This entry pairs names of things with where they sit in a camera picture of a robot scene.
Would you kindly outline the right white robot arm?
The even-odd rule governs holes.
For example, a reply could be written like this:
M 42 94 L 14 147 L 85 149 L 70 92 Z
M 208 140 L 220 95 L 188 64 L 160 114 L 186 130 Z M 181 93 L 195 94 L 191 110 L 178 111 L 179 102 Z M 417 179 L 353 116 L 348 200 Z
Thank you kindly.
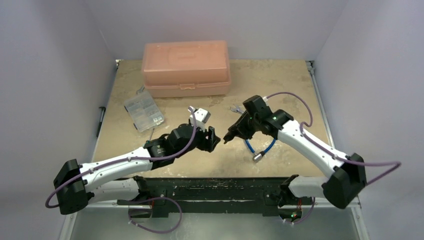
M 282 109 L 272 111 L 268 97 L 254 95 L 243 102 L 241 117 L 228 128 L 224 142 L 234 138 L 250 140 L 257 132 L 271 136 L 312 162 L 323 177 L 292 175 L 280 185 L 278 205 L 292 204 L 300 198 L 325 198 L 345 209 L 367 185 L 363 158 L 347 155 L 304 129 L 303 124 Z

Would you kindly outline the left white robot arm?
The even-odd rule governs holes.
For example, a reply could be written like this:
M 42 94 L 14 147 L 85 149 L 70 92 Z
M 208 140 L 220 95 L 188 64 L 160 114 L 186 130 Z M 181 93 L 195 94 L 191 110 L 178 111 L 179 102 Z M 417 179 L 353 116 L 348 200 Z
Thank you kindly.
M 106 195 L 112 192 L 111 184 L 120 178 L 165 167 L 194 149 L 211 153 L 220 141 L 212 126 L 202 129 L 183 123 L 170 133 L 118 157 L 82 164 L 76 159 L 68 160 L 53 180 L 54 191 L 45 206 L 59 208 L 62 215 L 76 213 L 90 203 L 109 200 Z M 50 204 L 53 196 L 57 199 L 55 206 Z

